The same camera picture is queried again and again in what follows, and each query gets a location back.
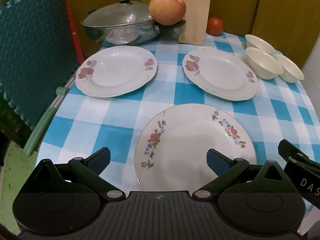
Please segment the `screw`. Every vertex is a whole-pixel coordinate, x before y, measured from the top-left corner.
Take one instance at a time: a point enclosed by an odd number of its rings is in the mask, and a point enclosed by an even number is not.
[[[195,195],[198,197],[198,198],[208,198],[211,196],[211,193],[207,190],[198,190],[195,192]]]
[[[108,193],[107,193],[107,196],[109,198],[119,198],[122,196],[122,192],[119,191],[119,190],[110,190]]]

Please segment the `white bowl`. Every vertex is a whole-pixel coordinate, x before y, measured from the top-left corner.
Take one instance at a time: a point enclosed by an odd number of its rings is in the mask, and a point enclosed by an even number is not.
[[[292,62],[290,59],[287,57],[281,55],[281,54],[276,54],[275,55],[276,60],[282,65],[283,67],[283,74],[280,75],[280,77],[288,82],[288,83],[295,83],[298,80],[303,80],[304,75],[302,71],[299,69],[299,67]]]
[[[284,71],[281,64],[270,54],[257,48],[247,48],[248,63],[252,71],[262,79],[272,79]]]
[[[261,49],[269,54],[276,53],[276,50],[274,47],[272,47],[269,43],[267,43],[266,41],[264,41],[263,39],[257,36],[247,34],[245,38],[247,39],[247,48],[254,47],[254,48]]]

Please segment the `white plate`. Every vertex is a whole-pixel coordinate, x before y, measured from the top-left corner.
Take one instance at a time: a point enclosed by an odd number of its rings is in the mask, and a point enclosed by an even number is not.
[[[193,50],[186,54],[182,66],[194,84],[220,98],[248,100],[258,91],[257,77],[249,66],[218,49]]]
[[[76,73],[76,86],[93,97],[115,97],[149,82],[157,71],[157,60],[148,50],[116,46],[89,57]]]
[[[206,162],[210,148],[230,159],[257,162],[249,136],[226,112],[201,104],[162,111],[146,125],[136,145],[134,167],[141,188],[194,192],[217,177]]]

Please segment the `green floor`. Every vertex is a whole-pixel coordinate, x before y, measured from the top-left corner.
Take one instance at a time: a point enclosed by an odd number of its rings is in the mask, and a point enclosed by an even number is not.
[[[12,214],[12,203],[35,167],[38,153],[26,156],[22,149],[10,145],[6,155],[0,193],[0,223],[14,234],[20,230]]]

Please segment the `pink flower pattern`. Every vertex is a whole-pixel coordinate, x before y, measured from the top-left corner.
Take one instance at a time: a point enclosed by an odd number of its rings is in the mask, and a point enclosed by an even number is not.
[[[212,115],[212,120],[217,120],[219,115],[219,109],[217,109]],[[218,122],[225,130],[229,137],[232,137],[235,141],[235,144],[240,145],[241,148],[245,148],[246,142],[240,141],[240,136],[238,135],[238,131],[233,127],[233,125],[229,124],[228,121],[223,118],[222,121]]]
[[[158,143],[161,141],[160,137],[164,133],[164,126],[166,125],[165,121],[158,121],[158,129],[155,129],[154,133],[150,134],[150,139],[148,140],[147,148],[144,154],[149,155],[151,159],[153,159],[153,155],[155,154],[155,149],[157,148]],[[148,169],[152,168],[154,163],[151,163],[150,160],[147,162],[142,162],[141,167]]]
[[[145,65],[145,67],[146,67],[145,70],[152,70],[152,69],[153,69],[152,65],[153,65],[154,63],[155,63],[155,62],[154,62],[153,58],[149,58],[149,59],[144,63],[144,65]]]
[[[88,76],[92,76],[93,73],[94,73],[94,65],[96,64],[97,62],[95,60],[88,60],[87,61],[87,66],[89,67],[84,67],[80,70],[80,73],[78,74],[78,78],[80,79],[84,79],[84,81],[86,81],[88,79]]]
[[[200,60],[197,56],[189,55],[190,59],[192,60],[187,60],[185,67],[188,71],[195,72],[195,76],[200,72],[199,71],[199,65],[198,61]]]
[[[249,78],[249,82],[250,82],[250,83],[255,83],[255,81],[253,80],[254,75],[253,75],[253,73],[252,73],[251,71],[248,71],[248,72],[246,73],[246,76]]]

